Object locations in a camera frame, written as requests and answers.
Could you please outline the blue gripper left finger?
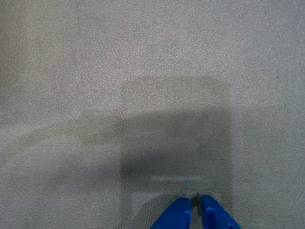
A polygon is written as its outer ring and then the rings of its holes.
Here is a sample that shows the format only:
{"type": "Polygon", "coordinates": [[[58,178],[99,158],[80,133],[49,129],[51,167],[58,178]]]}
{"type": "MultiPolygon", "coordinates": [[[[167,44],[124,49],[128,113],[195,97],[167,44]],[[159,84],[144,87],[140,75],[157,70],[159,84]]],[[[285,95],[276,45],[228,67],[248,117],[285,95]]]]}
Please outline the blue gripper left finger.
{"type": "Polygon", "coordinates": [[[153,223],[151,229],[189,229],[192,205],[188,198],[178,198],[153,223]]]}

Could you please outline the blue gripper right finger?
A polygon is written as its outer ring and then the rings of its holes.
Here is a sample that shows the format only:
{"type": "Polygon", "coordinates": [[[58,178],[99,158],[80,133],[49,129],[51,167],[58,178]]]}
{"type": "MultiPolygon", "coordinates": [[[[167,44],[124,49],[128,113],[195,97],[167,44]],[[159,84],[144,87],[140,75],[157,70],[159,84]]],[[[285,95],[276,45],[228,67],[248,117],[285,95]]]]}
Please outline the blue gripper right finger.
{"type": "Polygon", "coordinates": [[[200,196],[200,209],[204,229],[241,229],[218,201],[209,195],[200,196]]]}

